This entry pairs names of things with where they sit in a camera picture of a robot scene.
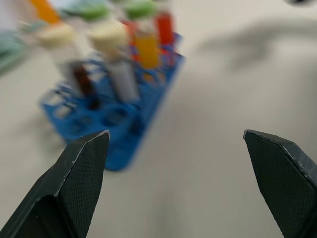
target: test tube rack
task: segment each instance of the test tube rack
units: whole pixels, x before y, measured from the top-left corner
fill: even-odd
[[[40,105],[66,143],[96,131],[110,130],[105,169],[120,171],[130,164],[151,119],[184,62],[184,57],[174,52],[174,47],[179,44],[181,38],[180,35],[175,34],[173,46],[162,47],[175,55],[174,66],[166,66],[160,70],[160,73],[166,77],[164,84],[160,82],[157,70],[144,70],[136,64],[135,75],[141,100],[134,104],[117,101],[107,70],[98,53],[94,53],[86,61],[86,66],[91,78],[96,74],[101,75],[100,80],[92,80],[101,102],[99,109],[94,111],[87,109],[85,100],[73,97],[70,85],[66,82],[59,83],[54,90],[46,93],[40,100]],[[167,65],[166,61],[166,57],[163,57],[164,65]],[[146,83],[142,79],[144,73],[152,75],[155,82]],[[56,96],[59,96],[61,100],[51,104],[51,98]],[[56,116],[56,112],[61,108],[67,108],[69,111],[63,118]]]

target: white liquid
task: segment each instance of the white liquid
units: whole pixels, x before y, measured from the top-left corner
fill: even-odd
[[[132,65],[124,59],[107,64],[114,90],[123,103],[140,99]]]

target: test tube cap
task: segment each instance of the test tube cap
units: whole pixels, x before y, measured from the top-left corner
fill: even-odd
[[[108,17],[111,14],[111,8],[108,4],[88,4],[82,9],[82,17],[87,21],[94,21],[103,17]]]
[[[135,1],[125,6],[127,16],[131,19],[152,16],[155,14],[156,5],[151,0]]]
[[[94,27],[88,32],[88,37],[94,48],[101,52],[125,46],[129,41],[126,26],[117,20]]]
[[[36,37],[46,48],[56,48],[71,43],[75,37],[75,30],[68,24],[60,23],[42,29]]]
[[[130,0],[109,0],[112,3],[128,3]]]

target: dark brown liquid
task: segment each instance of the dark brown liquid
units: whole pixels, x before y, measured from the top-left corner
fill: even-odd
[[[80,91],[86,98],[91,100],[88,108],[90,110],[96,110],[99,107],[100,102],[83,64],[81,62],[72,63],[71,69],[74,78],[79,85]]]

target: cream cap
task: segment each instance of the cream cap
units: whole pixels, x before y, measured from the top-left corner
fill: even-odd
[[[46,48],[57,48],[71,43],[75,37],[75,30],[68,24],[59,23],[41,30],[36,37]]]
[[[115,50],[127,45],[129,41],[127,26],[117,20],[96,26],[88,32],[88,37],[100,52]]]

